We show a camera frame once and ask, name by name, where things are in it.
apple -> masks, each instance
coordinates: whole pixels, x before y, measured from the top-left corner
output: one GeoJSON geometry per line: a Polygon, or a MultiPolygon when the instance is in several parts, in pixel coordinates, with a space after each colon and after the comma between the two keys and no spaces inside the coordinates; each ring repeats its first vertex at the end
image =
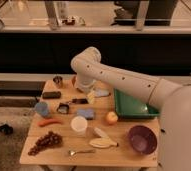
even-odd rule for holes
{"type": "Polygon", "coordinates": [[[105,119],[109,125],[114,125],[118,121],[118,115],[114,111],[110,111],[106,114],[105,119]]]}

table leg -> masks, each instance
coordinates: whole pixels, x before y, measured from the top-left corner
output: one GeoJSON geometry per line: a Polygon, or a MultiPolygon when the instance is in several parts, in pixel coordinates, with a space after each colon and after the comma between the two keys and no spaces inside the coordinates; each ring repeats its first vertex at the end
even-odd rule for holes
{"type": "Polygon", "coordinates": [[[44,171],[53,171],[48,165],[39,165],[44,171]]]}
{"type": "Polygon", "coordinates": [[[138,171],[146,171],[148,167],[141,167],[138,171]]]}
{"type": "Polygon", "coordinates": [[[70,171],[75,171],[77,166],[73,166],[70,171]]]}

green object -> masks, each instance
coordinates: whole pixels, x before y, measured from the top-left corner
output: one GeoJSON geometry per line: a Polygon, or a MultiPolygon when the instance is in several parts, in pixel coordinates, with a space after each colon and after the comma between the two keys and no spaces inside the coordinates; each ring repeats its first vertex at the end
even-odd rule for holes
{"type": "Polygon", "coordinates": [[[114,89],[115,110],[120,118],[152,119],[159,111],[140,100],[114,89]]]}

wooden table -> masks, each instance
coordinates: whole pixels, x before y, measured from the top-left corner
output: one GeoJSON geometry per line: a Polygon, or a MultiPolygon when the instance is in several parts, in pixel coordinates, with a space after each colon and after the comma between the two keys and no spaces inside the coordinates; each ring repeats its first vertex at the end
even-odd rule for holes
{"type": "Polygon", "coordinates": [[[119,120],[116,125],[107,125],[104,116],[107,112],[114,110],[113,89],[101,82],[96,83],[96,87],[108,89],[111,95],[108,97],[96,98],[94,104],[72,104],[68,115],[58,114],[56,109],[60,102],[69,101],[72,98],[84,98],[86,95],[74,89],[70,80],[64,80],[64,85],[58,89],[49,80],[46,82],[44,91],[62,92],[62,97],[57,100],[46,100],[49,110],[54,118],[63,120],[64,124],[52,124],[39,127],[37,123],[42,119],[37,113],[34,115],[29,133],[21,154],[21,164],[37,165],[76,165],[76,166],[111,166],[111,167],[156,167],[157,150],[150,155],[140,155],[133,151],[127,138],[127,133],[134,125],[145,125],[151,128],[158,136],[159,124],[157,118],[150,120],[119,120]],[[88,128],[85,137],[77,135],[70,127],[71,119],[76,115],[78,108],[93,108],[95,110],[95,120],[88,121],[88,128]],[[96,149],[96,153],[77,154],[68,156],[69,149],[83,150],[92,149],[89,141],[96,138],[93,128],[98,127],[104,130],[114,141],[119,143],[119,147],[108,149],[96,149]],[[34,146],[36,140],[52,130],[63,136],[63,146],[60,148],[47,149],[36,156],[29,156],[28,151],[34,146]]]}

blue cup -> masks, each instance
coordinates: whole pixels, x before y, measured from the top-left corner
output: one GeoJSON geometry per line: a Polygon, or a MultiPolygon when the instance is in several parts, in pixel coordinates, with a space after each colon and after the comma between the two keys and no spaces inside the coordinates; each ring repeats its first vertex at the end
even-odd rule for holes
{"type": "Polygon", "coordinates": [[[50,118],[48,104],[46,102],[38,102],[34,106],[35,112],[44,118],[50,118]]]}

